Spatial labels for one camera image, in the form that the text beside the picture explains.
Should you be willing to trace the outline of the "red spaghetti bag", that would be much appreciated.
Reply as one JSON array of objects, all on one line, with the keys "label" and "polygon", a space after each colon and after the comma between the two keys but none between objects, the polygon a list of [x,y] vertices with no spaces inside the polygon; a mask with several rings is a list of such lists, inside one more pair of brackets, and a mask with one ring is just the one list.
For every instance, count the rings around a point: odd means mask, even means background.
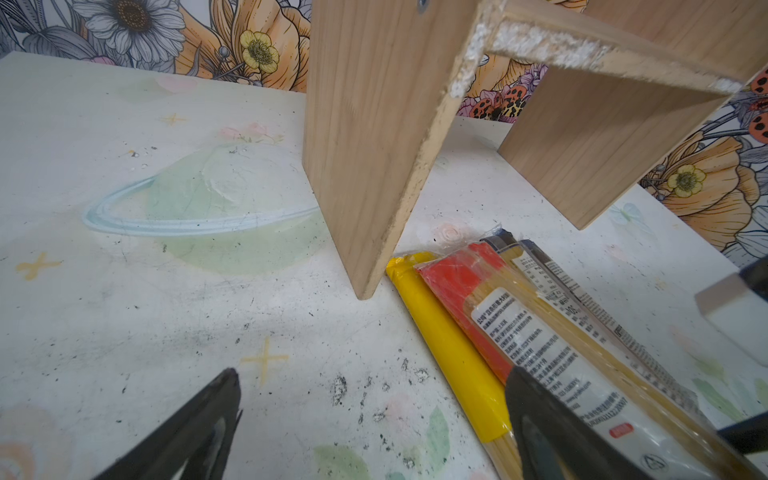
[{"label": "red spaghetti bag", "polygon": [[422,263],[422,280],[505,385],[532,378],[536,417],[568,419],[653,479],[757,479],[693,398],[529,241],[494,235]]}]

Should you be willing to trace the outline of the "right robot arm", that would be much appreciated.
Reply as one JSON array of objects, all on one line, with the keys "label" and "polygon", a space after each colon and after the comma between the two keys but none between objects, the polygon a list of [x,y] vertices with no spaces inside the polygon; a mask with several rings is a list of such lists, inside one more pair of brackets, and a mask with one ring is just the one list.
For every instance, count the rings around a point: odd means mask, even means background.
[{"label": "right robot arm", "polygon": [[[701,315],[759,365],[767,365],[767,259],[762,258],[695,295]],[[719,431],[743,454],[767,450],[767,414]]]}]

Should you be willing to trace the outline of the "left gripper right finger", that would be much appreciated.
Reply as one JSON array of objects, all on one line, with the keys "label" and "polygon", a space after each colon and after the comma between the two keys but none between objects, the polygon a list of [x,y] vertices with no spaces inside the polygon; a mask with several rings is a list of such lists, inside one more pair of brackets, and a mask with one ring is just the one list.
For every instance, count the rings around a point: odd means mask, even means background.
[{"label": "left gripper right finger", "polygon": [[525,479],[649,477],[519,366],[505,400]]}]

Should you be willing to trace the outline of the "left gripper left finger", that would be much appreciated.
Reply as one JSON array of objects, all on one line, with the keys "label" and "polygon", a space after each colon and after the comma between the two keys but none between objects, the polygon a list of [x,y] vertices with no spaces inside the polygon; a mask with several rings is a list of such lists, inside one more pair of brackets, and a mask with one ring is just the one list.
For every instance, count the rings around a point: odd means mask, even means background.
[{"label": "left gripper left finger", "polygon": [[221,479],[239,422],[241,386],[227,368],[99,479]]}]

